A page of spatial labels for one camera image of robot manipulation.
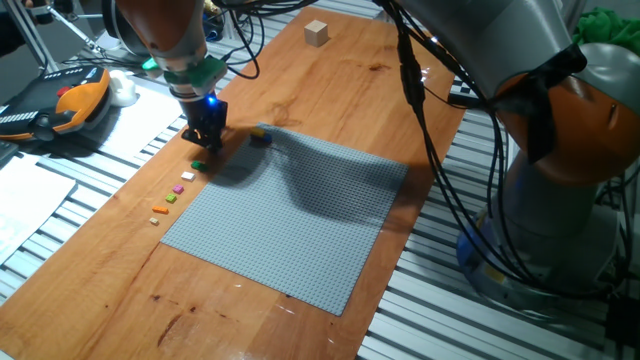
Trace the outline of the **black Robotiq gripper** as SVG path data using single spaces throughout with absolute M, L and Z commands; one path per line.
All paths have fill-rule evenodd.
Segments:
M 187 129 L 182 132 L 181 138 L 208 148 L 212 153 L 221 151 L 224 147 L 222 131 L 226 127 L 228 103 L 214 94 L 208 94 L 197 100 L 181 100 L 180 105 L 187 119 Z

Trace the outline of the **person hand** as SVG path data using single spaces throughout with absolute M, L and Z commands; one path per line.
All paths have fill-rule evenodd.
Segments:
M 48 0 L 24 0 L 23 5 L 36 24 L 45 25 L 53 21 Z

